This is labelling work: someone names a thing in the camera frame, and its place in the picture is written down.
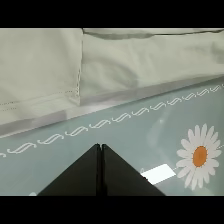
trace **black object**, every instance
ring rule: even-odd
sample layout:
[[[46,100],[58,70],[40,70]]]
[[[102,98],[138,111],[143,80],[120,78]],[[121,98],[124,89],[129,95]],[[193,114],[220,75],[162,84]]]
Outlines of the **black object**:
[[[107,145],[94,145],[38,196],[164,196]]]

